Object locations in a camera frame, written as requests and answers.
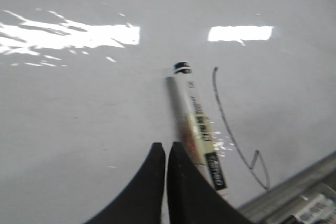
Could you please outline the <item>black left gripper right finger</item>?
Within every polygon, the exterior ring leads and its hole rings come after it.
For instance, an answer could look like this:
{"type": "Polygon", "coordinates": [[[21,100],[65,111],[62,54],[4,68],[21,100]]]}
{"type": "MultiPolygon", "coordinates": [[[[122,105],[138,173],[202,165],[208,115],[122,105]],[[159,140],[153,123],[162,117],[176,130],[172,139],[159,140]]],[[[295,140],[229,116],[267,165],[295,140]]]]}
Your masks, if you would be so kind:
{"type": "Polygon", "coordinates": [[[170,150],[166,182],[170,223],[251,223],[210,186],[179,142],[170,150]]]}

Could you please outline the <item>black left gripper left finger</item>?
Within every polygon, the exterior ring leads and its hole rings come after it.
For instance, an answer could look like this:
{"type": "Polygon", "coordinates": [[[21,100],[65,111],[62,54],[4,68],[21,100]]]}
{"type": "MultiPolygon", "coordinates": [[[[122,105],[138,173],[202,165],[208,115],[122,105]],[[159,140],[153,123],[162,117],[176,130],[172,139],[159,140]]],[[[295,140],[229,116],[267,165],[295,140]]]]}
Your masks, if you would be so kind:
{"type": "Polygon", "coordinates": [[[123,191],[87,223],[160,223],[164,179],[165,152],[156,142],[123,191]]]}

